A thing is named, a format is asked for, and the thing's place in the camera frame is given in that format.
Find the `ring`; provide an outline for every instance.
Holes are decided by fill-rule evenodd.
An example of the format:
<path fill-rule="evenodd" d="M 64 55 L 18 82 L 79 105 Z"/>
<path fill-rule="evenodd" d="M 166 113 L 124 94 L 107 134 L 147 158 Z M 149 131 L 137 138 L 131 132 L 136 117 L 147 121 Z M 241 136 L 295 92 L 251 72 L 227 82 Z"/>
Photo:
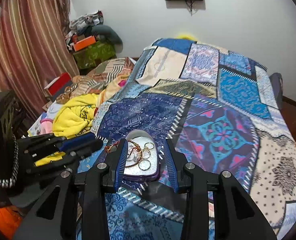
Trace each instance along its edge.
<path fill-rule="evenodd" d="M 142 158 L 143 158 L 143 159 L 149 159 L 149 157 L 150 157 L 150 155 L 151 155 L 151 152 L 150 152 L 149 150 L 147 150 L 147 152 L 149 153 L 149 156 L 146 157 L 146 158 L 144 158 L 144 153 L 143 153 L 143 154 L 142 154 Z"/>
<path fill-rule="evenodd" d="M 154 145 L 153 143 L 151 143 L 151 142 L 147 142 L 147 143 L 145 143 L 145 144 L 144 144 L 144 147 L 146 147 L 146 144 L 148 144 L 148 143 L 152 144 L 152 148 L 149 149 L 148 146 L 147 146 L 147 149 L 148 149 L 148 150 L 152 150 L 152 149 L 154 149 L 155 145 Z"/>
<path fill-rule="evenodd" d="M 149 167 L 148 167 L 147 169 L 142 169 L 142 168 L 140 167 L 140 164 L 141 164 L 142 162 L 149 162 Z M 138 163 L 138 168 L 141 169 L 142 171 L 147 171 L 147 170 L 150 169 L 150 167 L 151 167 L 151 163 L 150 163 L 149 160 L 143 159 L 143 160 L 141 160 L 141 161 Z"/>

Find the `patchwork blanket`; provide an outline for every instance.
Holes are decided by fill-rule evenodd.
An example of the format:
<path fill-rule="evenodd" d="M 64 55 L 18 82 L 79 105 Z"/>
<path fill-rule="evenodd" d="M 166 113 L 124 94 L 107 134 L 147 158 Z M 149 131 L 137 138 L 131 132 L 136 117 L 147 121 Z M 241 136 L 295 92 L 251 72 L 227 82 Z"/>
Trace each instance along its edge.
<path fill-rule="evenodd" d="M 155 139 L 161 174 L 151 183 L 124 180 L 116 194 L 106 194 L 111 239 L 180 239 L 185 196 L 170 188 L 165 138 L 204 170 L 231 171 L 277 239 L 296 221 L 296 143 L 258 62 L 199 42 L 155 41 L 125 86 L 99 107 L 91 130 L 119 140 L 133 129 Z M 81 161 L 79 172 L 101 162 L 102 150 Z M 214 239 L 211 194 L 208 205 L 209 239 Z"/>

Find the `yellow blanket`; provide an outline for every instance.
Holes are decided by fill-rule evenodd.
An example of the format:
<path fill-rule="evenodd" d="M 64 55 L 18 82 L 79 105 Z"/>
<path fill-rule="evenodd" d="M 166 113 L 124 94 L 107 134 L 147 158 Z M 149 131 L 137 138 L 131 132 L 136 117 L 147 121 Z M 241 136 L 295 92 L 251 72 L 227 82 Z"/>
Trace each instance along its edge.
<path fill-rule="evenodd" d="M 80 95 L 65 103 L 53 120 L 54 135 L 71 138 L 89 130 L 97 111 L 98 97 L 97 94 Z"/>

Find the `orange box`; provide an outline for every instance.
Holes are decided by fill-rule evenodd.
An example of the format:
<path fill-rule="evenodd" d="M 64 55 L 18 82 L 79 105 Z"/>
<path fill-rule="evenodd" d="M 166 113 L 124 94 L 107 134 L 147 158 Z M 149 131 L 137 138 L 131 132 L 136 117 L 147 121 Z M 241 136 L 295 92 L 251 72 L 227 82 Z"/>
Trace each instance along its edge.
<path fill-rule="evenodd" d="M 94 44 L 96 42 L 94 36 L 89 36 L 81 41 L 78 41 L 76 44 L 73 44 L 73 48 L 75 51 L 81 50 L 91 44 Z"/>

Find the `baseboard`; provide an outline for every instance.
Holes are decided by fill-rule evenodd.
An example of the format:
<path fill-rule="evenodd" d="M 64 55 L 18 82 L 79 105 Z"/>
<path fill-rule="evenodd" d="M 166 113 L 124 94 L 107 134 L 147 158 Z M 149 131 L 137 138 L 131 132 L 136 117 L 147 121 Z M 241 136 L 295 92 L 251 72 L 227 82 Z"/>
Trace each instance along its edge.
<path fill-rule="evenodd" d="M 294 101 L 290 98 L 287 98 L 285 96 L 283 96 L 283 101 L 285 101 L 286 103 L 289 103 L 290 105 L 296 106 L 296 101 Z"/>

